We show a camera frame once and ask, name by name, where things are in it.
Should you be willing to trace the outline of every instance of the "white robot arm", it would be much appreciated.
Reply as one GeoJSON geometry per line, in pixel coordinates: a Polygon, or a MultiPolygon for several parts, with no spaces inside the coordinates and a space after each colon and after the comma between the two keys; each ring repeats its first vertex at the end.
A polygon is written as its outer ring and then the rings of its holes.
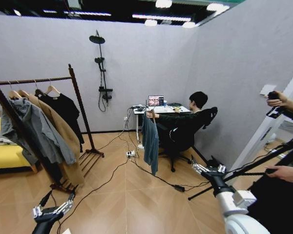
{"type": "Polygon", "coordinates": [[[210,170],[197,164],[194,158],[192,163],[193,169],[208,179],[214,188],[213,193],[221,207],[227,234],[269,234],[256,219],[246,215],[247,207],[256,201],[254,195],[250,191],[235,191],[223,181],[225,166],[210,170]]]}

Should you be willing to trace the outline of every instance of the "yellow sofa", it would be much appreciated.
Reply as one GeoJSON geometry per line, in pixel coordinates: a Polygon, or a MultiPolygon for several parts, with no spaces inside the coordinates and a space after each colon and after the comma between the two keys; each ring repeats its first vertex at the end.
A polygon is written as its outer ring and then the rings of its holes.
{"type": "Polygon", "coordinates": [[[36,166],[30,166],[29,162],[24,158],[20,146],[0,145],[0,169],[16,167],[31,167],[34,172],[37,172],[36,166]]]}

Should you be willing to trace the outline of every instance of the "gray wall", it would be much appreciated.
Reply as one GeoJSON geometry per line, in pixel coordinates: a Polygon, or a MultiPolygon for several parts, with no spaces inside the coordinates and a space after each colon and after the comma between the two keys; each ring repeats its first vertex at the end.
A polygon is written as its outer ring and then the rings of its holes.
{"type": "Polygon", "coordinates": [[[198,28],[186,97],[202,90],[214,122],[196,135],[201,153],[230,167],[269,107],[265,84],[283,90],[293,77],[293,1],[247,0],[198,28]]]}
{"type": "MultiPolygon", "coordinates": [[[[0,16],[0,80],[67,76],[71,63],[90,129],[120,130],[127,108],[145,103],[148,95],[182,101],[195,34],[196,30],[176,26],[0,16]],[[99,48],[88,39],[96,29],[106,39],[102,50],[107,85],[114,89],[105,113],[98,108],[100,72],[94,58],[99,48]]],[[[52,84],[77,104],[70,81],[52,84]]],[[[46,90],[48,85],[39,83],[38,87],[46,90]]],[[[34,84],[20,87],[35,90],[34,84]]],[[[10,87],[2,89],[7,94],[10,87]]],[[[81,117],[79,123],[83,131],[81,117]]]]}

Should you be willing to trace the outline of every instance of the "clothing rack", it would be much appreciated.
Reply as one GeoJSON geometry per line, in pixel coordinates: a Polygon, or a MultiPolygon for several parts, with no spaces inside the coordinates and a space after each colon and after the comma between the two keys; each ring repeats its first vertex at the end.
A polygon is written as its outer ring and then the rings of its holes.
{"type": "MultiPolygon", "coordinates": [[[[68,65],[68,70],[69,70],[69,74],[70,74],[69,77],[47,78],[47,79],[28,79],[28,80],[15,80],[15,81],[0,81],[0,85],[51,82],[51,81],[66,80],[66,79],[71,79],[72,80],[73,86],[74,86],[74,89],[75,89],[75,93],[76,93],[76,97],[77,97],[77,100],[78,100],[78,104],[79,104],[79,107],[80,107],[80,110],[81,110],[81,113],[82,113],[82,116],[83,116],[83,119],[84,119],[84,124],[85,124],[86,130],[87,130],[87,134],[88,134],[90,145],[91,145],[91,149],[86,149],[84,154],[82,154],[80,156],[80,159],[83,159],[82,162],[80,163],[80,165],[82,165],[87,160],[89,155],[94,154],[93,157],[82,168],[82,171],[84,171],[86,166],[89,165],[91,161],[93,161],[93,159],[95,158],[96,155],[98,155],[98,157],[92,162],[91,166],[88,168],[88,170],[84,174],[84,177],[85,177],[89,173],[89,171],[92,169],[94,164],[99,160],[99,158],[104,157],[104,153],[99,152],[94,146],[91,131],[90,131],[88,120],[87,120],[87,116],[86,116],[86,113],[84,111],[83,101],[82,101],[80,91],[79,91],[79,88],[78,88],[78,85],[77,85],[75,73],[74,73],[74,70],[73,70],[73,68],[71,67],[70,64],[68,65]]],[[[28,145],[29,145],[30,149],[32,150],[32,152],[35,154],[37,159],[41,162],[41,164],[43,165],[43,167],[45,168],[47,173],[55,181],[55,184],[51,184],[50,187],[53,188],[53,189],[60,189],[62,191],[68,192],[68,193],[70,193],[73,190],[75,190],[75,188],[70,189],[71,184],[65,185],[65,184],[61,183],[58,178],[55,178],[54,176],[52,176],[53,175],[52,171],[53,170],[59,170],[59,167],[57,166],[57,167],[54,168],[54,166],[50,166],[50,164],[48,164],[46,162],[46,158],[39,151],[39,149],[36,146],[35,142],[31,138],[30,133],[25,128],[23,122],[20,120],[20,118],[18,117],[17,113],[14,111],[13,107],[10,105],[8,99],[5,97],[5,95],[3,94],[1,89],[0,89],[0,105],[6,111],[7,115],[10,117],[10,119],[11,119],[11,121],[13,123],[13,126],[16,128],[18,133],[26,140],[26,142],[28,143],[28,145]]]]}

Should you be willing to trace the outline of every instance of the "ceiling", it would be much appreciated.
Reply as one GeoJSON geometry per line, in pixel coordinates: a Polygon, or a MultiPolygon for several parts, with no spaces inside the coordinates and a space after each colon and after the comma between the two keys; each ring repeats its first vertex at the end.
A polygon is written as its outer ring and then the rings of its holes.
{"type": "MultiPolygon", "coordinates": [[[[133,14],[153,16],[190,17],[191,21],[198,23],[212,15],[207,6],[211,2],[219,2],[230,7],[244,0],[173,0],[170,8],[156,8],[154,0],[0,0],[0,11],[7,15],[16,15],[14,10],[22,16],[81,19],[81,20],[103,20],[144,23],[145,19],[133,18],[133,14]],[[81,15],[78,12],[100,12],[108,13],[109,16],[81,15]]],[[[172,21],[172,25],[182,25],[183,21],[172,21]]]]}

